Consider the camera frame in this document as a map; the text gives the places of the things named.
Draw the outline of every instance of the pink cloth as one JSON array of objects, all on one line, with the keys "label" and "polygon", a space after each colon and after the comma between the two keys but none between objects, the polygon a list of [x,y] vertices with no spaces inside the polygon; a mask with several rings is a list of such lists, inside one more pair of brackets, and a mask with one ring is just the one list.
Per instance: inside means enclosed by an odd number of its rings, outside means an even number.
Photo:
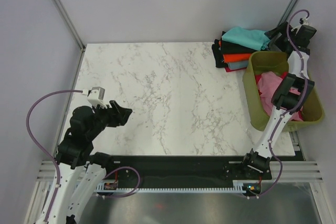
[{"label": "pink cloth", "polygon": [[[266,72],[261,74],[261,78],[257,84],[258,90],[261,93],[260,100],[262,103],[262,107],[268,115],[271,115],[272,113],[273,104],[271,100],[273,94],[275,93],[281,82],[281,77],[277,76],[273,72]],[[300,94],[300,92],[296,89],[290,89],[290,92],[293,94]],[[294,113],[291,120],[303,121],[299,116],[299,112]]]}]

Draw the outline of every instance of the olive green bin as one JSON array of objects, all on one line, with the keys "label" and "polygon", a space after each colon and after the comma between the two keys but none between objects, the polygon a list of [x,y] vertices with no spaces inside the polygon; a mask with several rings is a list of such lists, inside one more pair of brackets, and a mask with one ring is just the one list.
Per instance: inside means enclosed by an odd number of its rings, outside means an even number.
[{"label": "olive green bin", "polygon": [[[269,116],[261,104],[255,74],[272,71],[277,75],[288,72],[287,54],[284,52],[259,51],[251,55],[246,72],[243,76],[244,89],[250,114],[251,124],[259,131],[263,131]],[[303,122],[289,121],[283,131],[296,131],[303,127],[317,124],[324,118],[321,102],[314,88],[308,96],[302,109]]]}]

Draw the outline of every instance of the white wall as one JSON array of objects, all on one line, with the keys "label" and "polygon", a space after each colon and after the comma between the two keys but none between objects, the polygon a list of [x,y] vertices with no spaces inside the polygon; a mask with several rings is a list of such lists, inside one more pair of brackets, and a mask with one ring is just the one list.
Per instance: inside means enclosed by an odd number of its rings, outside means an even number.
[{"label": "white wall", "polygon": [[320,166],[333,208],[336,209],[336,0],[299,0],[295,10],[308,9],[317,29],[309,48],[309,71],[324,107],[324,121],[299,132],[308,158]]},{"label": "white wall", "polygon": [[93,42],[213,41],[233,26],[272,29],[290,0],[61,0]]},{"label": "white wall", "polygon": [[[23,223],[43,158],[25,128],[42,95],[71,87],[80,50],[51,0],[0,0],[0,222]],[[51,149],[66,95],[32,115],[32,131]]]}]

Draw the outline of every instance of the table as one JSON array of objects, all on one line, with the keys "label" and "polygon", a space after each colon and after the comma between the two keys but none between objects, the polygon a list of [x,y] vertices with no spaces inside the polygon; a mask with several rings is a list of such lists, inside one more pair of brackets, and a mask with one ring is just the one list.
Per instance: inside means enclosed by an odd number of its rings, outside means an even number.
[{"label": "table", "polygon": [[[242,76],[215,68],[210,42],[88,44],[76,89],[105,88],[106,101],[133,110],[106,128],[94,150],[114,155],[245,155],[261,132],[250,124]],[[72,111],[90,105],[72,97]],[[274,151],[293,156],[289,133]]]}]

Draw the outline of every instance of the black folded shirt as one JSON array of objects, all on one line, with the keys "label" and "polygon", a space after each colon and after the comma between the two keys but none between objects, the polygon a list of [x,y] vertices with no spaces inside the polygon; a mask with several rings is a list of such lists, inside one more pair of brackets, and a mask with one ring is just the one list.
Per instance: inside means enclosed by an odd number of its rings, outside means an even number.
[{"label": "black folded shirt", "polygon": [[222,55],[234,55],[234,54],[252,54],[253,52],[256,52],[256,50],[243,47],[239,44],[223,41],[222,38],[220,38],[221,43],[221,52]]},{"label": "black folded shirt", "polygon": [[214,54],[216,61],[216,68],[228,67],[228,64],[224,62],[223,54],[219,50],[219,40],[215,39],[214,44],[211,46],[212,53]]}]

